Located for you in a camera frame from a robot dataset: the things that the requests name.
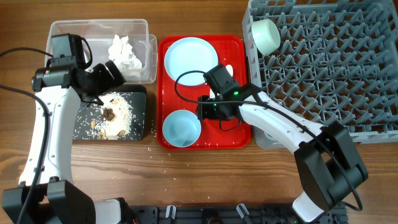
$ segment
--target clear plastic bin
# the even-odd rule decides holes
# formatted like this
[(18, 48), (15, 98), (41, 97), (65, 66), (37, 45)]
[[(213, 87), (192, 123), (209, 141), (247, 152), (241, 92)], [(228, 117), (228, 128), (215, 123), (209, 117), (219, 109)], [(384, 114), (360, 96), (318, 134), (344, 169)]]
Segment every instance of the clear plastic bin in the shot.
[(59, 34), (77, 34), (84, 37), (93, 53), (93, 66), (109, 60), (108, 49), (113, 43), (114, 35), (129, 36), (132, 51), (142, 62), (141, 69), (125, 69), (121, 73), (127, 83), (153, 83), (157, 71), (157, 41), (154, 35), (148, 34), (148, 23), (145, 19), (90, 19), (77, 21), (55, 21), (51, 25), (47, 39), (46, 52), (52, 52), (51, 36)]

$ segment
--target wooden table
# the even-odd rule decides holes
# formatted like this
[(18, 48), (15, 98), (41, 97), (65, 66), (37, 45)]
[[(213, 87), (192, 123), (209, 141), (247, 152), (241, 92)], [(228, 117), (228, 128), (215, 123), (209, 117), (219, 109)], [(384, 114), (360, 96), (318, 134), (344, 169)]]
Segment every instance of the wooden table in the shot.
[[(158, 42), (168, 35), (235, 34), (243, 37), (247, 0), (131, 1), (0, 5), (0, 51), (12, 47), (45, 50), (57, 20), (145, 18)], [(0, 83), (32, 91), (30, 79), (44, 58), (16, 52), (0, 59)], [(156, 83), (146, 85), (155, 122)], [(35, 103), (0, 91), (0, 188), (16, 187), (29, 153)], [(359, 145), (369, 179), (358, 188), (363, 212), (349, 211), (351, 223), (398, 221), (397, 144)], [(130, 205), (236, 205), (288, 203), (302, 188), (294, 157), (286, 149), (263, 150), (252, 140), (244, 149), (168, 152), (151, 133), (139, 142), (83, 142), (72, 149), (75, 184), (93, 200), (124, 197)], [(354, 202), (350, 196), (347, 200)], [(0, 209), (0, 223), (10, 219)]]

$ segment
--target light blue bowl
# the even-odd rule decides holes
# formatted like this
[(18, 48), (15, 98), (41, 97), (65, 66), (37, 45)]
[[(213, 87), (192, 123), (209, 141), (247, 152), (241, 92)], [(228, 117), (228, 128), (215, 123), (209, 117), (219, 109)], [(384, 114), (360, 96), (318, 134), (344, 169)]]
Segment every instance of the light blue bowl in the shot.
[(201, 124), (198, 117), (187, 110), (170, 113), (163, 122), (163, 136), (175, 147), (188, 147), (198, 140)]

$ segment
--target white cup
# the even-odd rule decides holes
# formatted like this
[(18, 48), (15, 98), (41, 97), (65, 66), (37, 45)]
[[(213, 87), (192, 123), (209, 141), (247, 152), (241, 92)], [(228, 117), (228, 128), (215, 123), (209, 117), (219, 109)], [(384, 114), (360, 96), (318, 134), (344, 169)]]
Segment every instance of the white cup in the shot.
[(264, 56), (268, 56), (278, 49), (280, 35), (278, 28), (270, 19), (253, 22), (251, 26), (254, 43)]

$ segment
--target gray dish rack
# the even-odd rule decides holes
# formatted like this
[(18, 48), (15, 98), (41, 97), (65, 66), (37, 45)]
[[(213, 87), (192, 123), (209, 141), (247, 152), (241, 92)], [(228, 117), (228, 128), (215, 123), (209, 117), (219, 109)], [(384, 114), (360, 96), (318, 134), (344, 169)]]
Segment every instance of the gray dish rack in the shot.
[[(263, 19), (281, 34), (269, 56), (251, 33)], [(242, 25), (251, 82), (306, 119), (339, 121), (355, 142), (397, 142), (397, 22), (391, 0), (250, 0)], [(262, 148), (283, 147), (255, 135)]]

